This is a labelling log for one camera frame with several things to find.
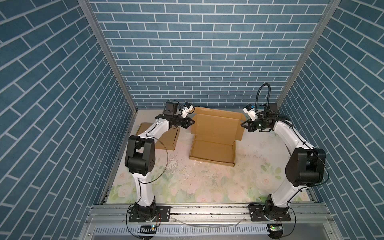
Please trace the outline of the brown cardboard box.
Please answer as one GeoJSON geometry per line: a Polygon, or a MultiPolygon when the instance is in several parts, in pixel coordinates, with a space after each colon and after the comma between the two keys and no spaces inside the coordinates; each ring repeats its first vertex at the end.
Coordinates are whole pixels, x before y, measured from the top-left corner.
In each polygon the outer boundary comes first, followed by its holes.
{"type": "MultiPolygon", "coordinates": [[[[145,130],[148,130],[151,125],[152,125],[151,123],[141,123],[136,135],[140,135],[145,130]]],[[[180,134],[179,127],[169,129],[159,138],[159,140],[164,144],[164,146],[159,141],[157,141],[156,149],[160,149],[160,150],[167,149],[168,151],[174,151],[176,149],[179,134],[180,134]]]]}

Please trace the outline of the cardboard stack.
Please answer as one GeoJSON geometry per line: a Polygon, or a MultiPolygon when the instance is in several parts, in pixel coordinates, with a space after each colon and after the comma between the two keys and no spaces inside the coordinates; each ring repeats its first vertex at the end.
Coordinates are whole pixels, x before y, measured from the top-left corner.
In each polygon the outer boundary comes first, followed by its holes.
{"type": "Polygon", "coordinates": [[[197,107],[193,120],[190,159],[233,167],[237,142],[242,140],[245,130],[241,127],[246,121],[244,114],[197,107]]]}

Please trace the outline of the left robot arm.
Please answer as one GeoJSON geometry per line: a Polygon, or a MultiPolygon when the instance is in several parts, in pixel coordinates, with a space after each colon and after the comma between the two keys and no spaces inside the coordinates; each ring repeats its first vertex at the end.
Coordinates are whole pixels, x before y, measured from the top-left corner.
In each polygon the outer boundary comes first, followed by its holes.
{"type": "Polygon", "coordinates": [[[173,127],[187,129],[195,123],[188,115],[194,113],[191,103],[181,104],[168,100],[163,112],[155,117],[150,127],[139,135],[128,139],[125,167],[132,174],[137,189],[137,200],[131,208],[131,216],[139,222],[151,222],[160,216],[156,210],[156,197],[153,193],[151,171],[156,163],[156,143],[161,136],[173,127]]]}

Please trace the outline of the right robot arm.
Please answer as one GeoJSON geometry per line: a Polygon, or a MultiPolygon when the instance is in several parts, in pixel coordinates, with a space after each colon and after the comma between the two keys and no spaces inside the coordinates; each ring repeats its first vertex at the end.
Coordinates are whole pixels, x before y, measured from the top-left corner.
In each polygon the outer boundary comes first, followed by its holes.
{"type": "Polygon", "coordinates": [[[293,123],[280,114],[277,104],[264,104],[257,112],[256,106],[249,104],[243,111],[249,119],[241,126],[253,133],[274,131],[285,143],[290,159],[285,168],[286,178],[279,188],[268,195],[263,206],[250,204],[253,222],[290,221],[289,207],[294,198],[307,188],[321,183],[325,172],[326,153],[323,149],[309,144],[295,129],[293,123]]]}

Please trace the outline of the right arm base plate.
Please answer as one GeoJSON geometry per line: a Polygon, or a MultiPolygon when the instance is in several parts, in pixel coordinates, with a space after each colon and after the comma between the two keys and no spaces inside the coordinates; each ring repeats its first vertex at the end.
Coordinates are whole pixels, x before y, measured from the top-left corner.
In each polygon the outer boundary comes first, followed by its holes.
{"type": "Polygon", "coordinates": [[[248,205],[252,222],[289,222],[291,216],[288,208],[278,208],[275,206],[262,206],[260,204],[248,205]]]}

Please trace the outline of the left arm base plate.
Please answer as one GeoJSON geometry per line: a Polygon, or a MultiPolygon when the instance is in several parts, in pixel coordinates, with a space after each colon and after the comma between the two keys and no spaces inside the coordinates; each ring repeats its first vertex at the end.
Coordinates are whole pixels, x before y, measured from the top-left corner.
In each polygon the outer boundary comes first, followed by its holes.
{"type": "Polygon", "coordinates": [[[144,223],[144,222],[169,222],[171,215],[170,206],[150,206],[143,207],[135,204],[128,211],[128,221],[130,223],[144,223]]]}

